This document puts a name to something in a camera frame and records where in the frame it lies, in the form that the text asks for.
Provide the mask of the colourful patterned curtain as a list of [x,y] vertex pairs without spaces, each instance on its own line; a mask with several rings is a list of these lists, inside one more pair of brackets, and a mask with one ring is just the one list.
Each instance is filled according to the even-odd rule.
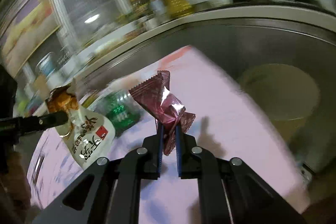
[[28,0],[23,5],[1,36],[1,58],[11,76],[59,26],[50,0]]

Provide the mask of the large yellow oil bottle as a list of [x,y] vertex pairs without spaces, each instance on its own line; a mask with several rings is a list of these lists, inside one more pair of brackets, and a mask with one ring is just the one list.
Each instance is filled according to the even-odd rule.
[[168,15],[178,19],[194,13],[192,5],[187,0],[165,0]]

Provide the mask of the white snack pouch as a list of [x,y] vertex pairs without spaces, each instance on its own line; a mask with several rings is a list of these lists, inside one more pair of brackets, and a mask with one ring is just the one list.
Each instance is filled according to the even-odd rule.
[[84,108],[70,84],[53,89],[46,106],[49,113],[67,113],[68,122],[56,131],[82,169],[107,156],[116,137],[115,127],[107,117]]

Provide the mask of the green plastic bottle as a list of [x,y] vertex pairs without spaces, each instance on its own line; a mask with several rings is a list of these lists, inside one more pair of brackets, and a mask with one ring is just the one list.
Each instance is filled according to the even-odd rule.
[[120,137],[141,119],[141,110],[125,90],[112,92],[98,99],[96,111],[112,122],[116,137]]

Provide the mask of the maroon candy wrapper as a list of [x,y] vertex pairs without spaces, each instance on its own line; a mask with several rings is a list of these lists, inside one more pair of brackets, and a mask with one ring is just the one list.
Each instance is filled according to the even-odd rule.
[[196,118],[195,114],[186,111],[183,103],[170,91],[170,72],[157,71],[156,75],[131,88],[129,92],[135,102],[164,126],[163,154],[170,155],[176,145],[177,124],[186,133]]

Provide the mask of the beige trash bin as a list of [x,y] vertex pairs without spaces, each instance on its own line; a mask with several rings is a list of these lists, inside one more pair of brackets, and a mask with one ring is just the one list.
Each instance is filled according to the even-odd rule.
[[287,143],[305,125],[320,101],[315,80],[291,65],[263,64],[247,69],[238,83]]

